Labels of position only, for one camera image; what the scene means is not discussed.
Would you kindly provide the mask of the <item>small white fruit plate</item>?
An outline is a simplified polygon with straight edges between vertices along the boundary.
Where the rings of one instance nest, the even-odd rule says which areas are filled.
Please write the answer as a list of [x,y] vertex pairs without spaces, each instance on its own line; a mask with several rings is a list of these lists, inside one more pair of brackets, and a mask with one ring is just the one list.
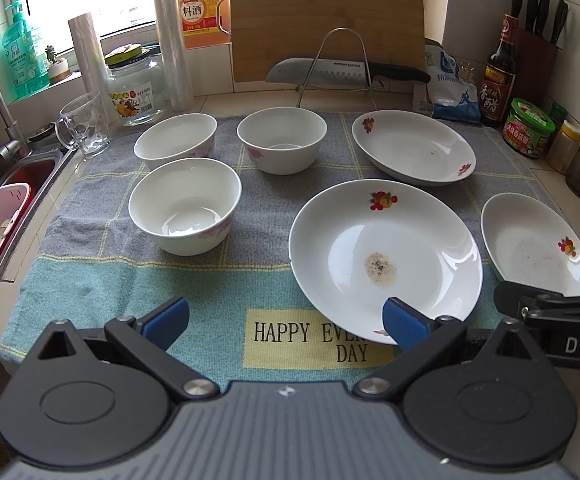
[[546,204],[497,194],[483,207],[480,230],[499,278],[580,296],[580,239]]

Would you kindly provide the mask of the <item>large white fruit plate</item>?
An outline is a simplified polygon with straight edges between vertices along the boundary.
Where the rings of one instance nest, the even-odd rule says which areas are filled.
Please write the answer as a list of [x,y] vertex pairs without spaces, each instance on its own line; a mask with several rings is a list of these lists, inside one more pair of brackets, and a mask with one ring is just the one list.
[[428,318],[466,320],[483,285],[476,241],[441,200],[380,179],[347,181],[311,198],[289,235],[291,269],[323,316],[346,332],[393,344],[384,302],[396,297]]

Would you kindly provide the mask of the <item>oval white plate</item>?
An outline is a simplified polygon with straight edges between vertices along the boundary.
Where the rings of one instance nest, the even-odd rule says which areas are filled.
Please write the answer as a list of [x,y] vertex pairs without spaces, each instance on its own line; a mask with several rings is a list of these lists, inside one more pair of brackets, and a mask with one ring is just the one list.
[[376,110],[357,117],[353,139],[375,167],[398,181],[443,186],[473,174],[476,157],[459,133],[407,110]]

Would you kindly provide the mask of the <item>white floral bowl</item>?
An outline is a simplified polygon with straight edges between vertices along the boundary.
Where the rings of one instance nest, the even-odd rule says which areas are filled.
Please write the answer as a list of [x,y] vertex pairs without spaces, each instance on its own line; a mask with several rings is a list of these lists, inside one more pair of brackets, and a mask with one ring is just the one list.
[[252,164],[266,174],[289,176],[317,159],[328,132],[326,121],[312,110],[278,106],[243,118],[237,136]]

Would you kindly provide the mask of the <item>grey blue kitchen towel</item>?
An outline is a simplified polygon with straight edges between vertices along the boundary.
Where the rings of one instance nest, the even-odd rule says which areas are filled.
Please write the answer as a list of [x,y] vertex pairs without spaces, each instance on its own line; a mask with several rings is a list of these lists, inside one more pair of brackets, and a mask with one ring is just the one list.
[[46,325],[66,318],[101,327],[183,297],[190,321],[171,354],[220,385],[232,380],[357,380],[395,356],[328,322],[297,286],[288,238],[302,206],[337,183],[373,178],[352,138],[352,115],[326,114],[317,162],[288,177],[258,171],[237,138],[238,119],[218,124],[215,154],[239,174],[240,204],[226,240],[197,257],[162,252],[133,224],[127,203],[147,169],[136,134],[120,133],[87,162],[46,235],[0,341],[14,372]]

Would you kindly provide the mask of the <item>yellow lid spice jar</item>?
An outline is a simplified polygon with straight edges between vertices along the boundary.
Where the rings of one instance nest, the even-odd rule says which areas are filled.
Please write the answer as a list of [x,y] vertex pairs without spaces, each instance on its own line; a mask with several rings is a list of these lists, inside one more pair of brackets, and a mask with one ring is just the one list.
[[546,156],[547,164],[559,174],[565,174],[580,144],[580,128],[565,119]]

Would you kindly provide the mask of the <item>green lid sauce jar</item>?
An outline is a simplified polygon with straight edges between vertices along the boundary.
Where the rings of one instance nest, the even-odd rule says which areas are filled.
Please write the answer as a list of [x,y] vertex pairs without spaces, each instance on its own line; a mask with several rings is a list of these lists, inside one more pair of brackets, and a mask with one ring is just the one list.
[[510,113],[502,129],[502,138],[514,151],[531,159],[542,154],[555,132],[552,119],[539,107],[526,100],[512,100]]

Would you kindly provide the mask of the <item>green lid small jar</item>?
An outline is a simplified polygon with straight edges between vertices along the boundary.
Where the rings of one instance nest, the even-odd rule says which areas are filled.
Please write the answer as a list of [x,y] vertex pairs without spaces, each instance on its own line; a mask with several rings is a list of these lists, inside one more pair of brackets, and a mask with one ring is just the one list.
[[567,118],[567,110],[562,107],[558,102],[553,102],[550,108],[549,117],[551,118],[552,122],[554,123],[554,131],[558,132],[562,125],[564,124],[564,120]]

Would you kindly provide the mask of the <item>dark vinegar bottle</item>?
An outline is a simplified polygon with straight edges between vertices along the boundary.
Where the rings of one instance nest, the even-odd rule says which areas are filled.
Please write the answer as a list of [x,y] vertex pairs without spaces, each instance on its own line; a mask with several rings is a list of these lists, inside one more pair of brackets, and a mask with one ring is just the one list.
[[516,75],[514,48],[517,29],[518,19],[504,14],[498,47],[489,55],[478,89],[480,119],[484,124],[498,124],[508,106]]

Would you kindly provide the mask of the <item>clear glass mug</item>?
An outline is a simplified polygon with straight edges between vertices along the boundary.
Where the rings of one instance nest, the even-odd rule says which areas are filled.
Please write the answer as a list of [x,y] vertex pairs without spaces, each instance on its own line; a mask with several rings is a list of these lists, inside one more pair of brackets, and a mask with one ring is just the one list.
[[88,92],[64,105],[55,122],[55,134],[62,146],[78,150],[85,158],[98,156],[110,143],[99,92]]

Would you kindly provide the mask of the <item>glass jar with label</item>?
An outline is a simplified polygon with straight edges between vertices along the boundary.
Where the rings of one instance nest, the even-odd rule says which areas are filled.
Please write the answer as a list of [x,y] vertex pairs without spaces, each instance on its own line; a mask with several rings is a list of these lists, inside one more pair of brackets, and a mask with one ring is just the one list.
[[125,44],[104,57],[108,97],[123,126],[154,122],[164,112],[165,82],[160,54]]

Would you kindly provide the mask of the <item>small potted plant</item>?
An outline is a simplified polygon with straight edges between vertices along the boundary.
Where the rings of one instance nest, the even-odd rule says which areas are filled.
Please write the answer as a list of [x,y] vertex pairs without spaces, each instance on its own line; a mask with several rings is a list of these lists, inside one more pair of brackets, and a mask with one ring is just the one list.
[[47,74],[49,84],[58,84],[58,82],[71,76],[68,60],[59,56],[54,47],[47,46],[45,48],[45,54],[48,62]]

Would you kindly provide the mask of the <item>short plastic wrap roll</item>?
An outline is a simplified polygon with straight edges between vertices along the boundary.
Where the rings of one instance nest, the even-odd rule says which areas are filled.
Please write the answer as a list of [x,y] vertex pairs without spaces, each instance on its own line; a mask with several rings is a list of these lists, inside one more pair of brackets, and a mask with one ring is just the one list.
[[100,94],[106,123],[111,126],[118,120],[118,113],[109,96],[109,72],[104,63],[104,52],[92,21],[92,14],[85,13],[71,18],[68,25],[84,87],[87,92]]

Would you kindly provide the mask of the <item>green dish soap bottle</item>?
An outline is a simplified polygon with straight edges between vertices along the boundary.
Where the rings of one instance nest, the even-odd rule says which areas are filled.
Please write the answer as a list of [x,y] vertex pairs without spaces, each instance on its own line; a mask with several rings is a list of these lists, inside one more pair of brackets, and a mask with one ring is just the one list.
[[12,23],[2,36],[9,73],[18,99],[49,86],[48,61],[40,29],[23,12],[20,0],[5,7]]

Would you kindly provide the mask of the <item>black handled kitchen knife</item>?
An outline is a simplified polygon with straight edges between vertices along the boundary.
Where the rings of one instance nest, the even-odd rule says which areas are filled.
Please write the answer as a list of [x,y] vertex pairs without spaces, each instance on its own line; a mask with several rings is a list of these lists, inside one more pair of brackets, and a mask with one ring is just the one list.
[[[265,81],[300,86],[305,82],[312,65],[312,58],[286,58],[269,70]],[[370,62],[369,70],[371,79],[382,77],[393,81],[422,82],[422,84],[428,84],[431,80],[426,70],[409,66]],[[308,83],[316,86],[329,84],[329,86],[364,87],[367,84],[366,66],[365,63],[358,61],[319,58]]]

